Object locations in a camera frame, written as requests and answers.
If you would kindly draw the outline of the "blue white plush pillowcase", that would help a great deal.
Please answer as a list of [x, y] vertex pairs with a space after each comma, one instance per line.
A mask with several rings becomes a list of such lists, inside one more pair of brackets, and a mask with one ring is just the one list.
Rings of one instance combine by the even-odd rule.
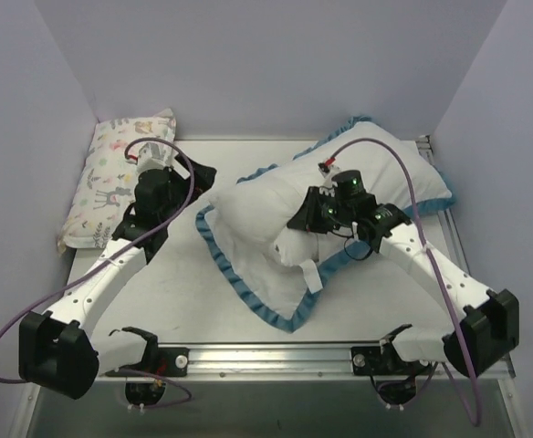
[[[366, 116], [351, 118], [289, 162], [309, 157], [318, 159], [319, 164], [333, 152], [338, 154], [335, 164], [343, 171], [361, 172], [365, 189], [379, 203], [392, 203], [409, 215], [436, 214], [455, 204], [453, 187], [440, 171], [416, 148]], [[236, 184], [285, 164], [259, 168]], [[280, 266], [237, 237], [210, 201], [196, 215], [195, 226], [219, 271], [255, 316], [288, 333], [307, 322], [320, 291], [309, 291], [300, 268]], [[346, 229], [323, 236], [330, 239], [329, 254], [320, 260], [317, 270], [326, 286], [336, 273], [366, 256], [369, 247], [354, 240]]]

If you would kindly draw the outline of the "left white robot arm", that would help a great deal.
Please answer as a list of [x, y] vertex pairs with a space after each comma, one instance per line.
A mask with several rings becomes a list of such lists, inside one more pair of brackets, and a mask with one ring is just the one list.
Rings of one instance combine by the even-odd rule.
[[92, 339], [103, 313], [129, 280], [146, 267], [168, 239], [168, 226], [189, 204], [209, 191], [217, 170], [175, 157], [188, 172], [146, 161], [134, 201], [91, 269], [43, 313], [29, 311], [18, 327], [18, 371], [26, 382], [77, 400], [95, 379], [121, 369], [148, 375], [159, 364], [156, 335], [116, 328]]

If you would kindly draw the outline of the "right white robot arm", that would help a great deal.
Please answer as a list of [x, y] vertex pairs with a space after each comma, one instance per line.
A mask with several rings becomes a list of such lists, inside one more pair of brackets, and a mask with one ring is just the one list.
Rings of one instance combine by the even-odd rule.
[[379, 351], [381, 366], [399, 373], [411, 362], [447, 362], [466, 377], [479, 376], [519, 344], [519, 302], [475, 280], [424, 237], [413, 217], [391, 203], [378, 203], [357, 170], [325, 166], [325, 181], [311, 186], [290, 229], [329, 234], [340, 228], [374, 253], [391, 260], [435, 301], [454, 328], [403, 325]]

